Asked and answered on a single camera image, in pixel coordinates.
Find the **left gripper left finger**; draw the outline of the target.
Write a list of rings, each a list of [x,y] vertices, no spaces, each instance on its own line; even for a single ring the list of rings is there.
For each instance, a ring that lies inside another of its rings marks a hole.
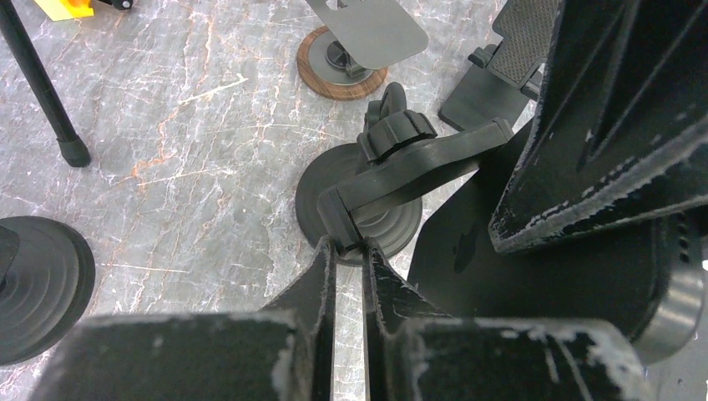
[[[336,248],[329,236],[311,264],[263,308],[288,324],[272,374],[280,400],[330,400],[336,321]]]

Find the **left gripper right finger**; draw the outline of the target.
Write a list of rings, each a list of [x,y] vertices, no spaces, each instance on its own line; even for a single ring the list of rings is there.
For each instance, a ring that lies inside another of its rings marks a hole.
[[[368,400],[394,400],[409,382],[407,322],[447,318],[390,265],[379,243],[362,246],[362,306]]]

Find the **black smartphone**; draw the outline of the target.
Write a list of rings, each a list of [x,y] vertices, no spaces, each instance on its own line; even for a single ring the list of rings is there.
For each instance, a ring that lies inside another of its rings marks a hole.
[[[685,213],[537,251],[500,254],[488,223],[528,139],[524,126],[423,224],[408,281],[455,317],[594,318],[645,364],[680,351],[705,307],[696,224]]]

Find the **black round-base phone stand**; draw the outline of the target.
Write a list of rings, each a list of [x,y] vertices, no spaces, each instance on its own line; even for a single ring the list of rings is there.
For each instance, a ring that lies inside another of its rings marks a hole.
[[[94,291],[92,250],[71,226],[41,216],[1,220],[1,364],[34,358],[59,342]]]

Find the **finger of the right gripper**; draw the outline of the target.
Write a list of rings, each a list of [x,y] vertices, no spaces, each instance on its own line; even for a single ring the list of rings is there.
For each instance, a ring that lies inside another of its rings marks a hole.
[[[488,225],[509,253],[707,204],[707,4],[564,1]]]

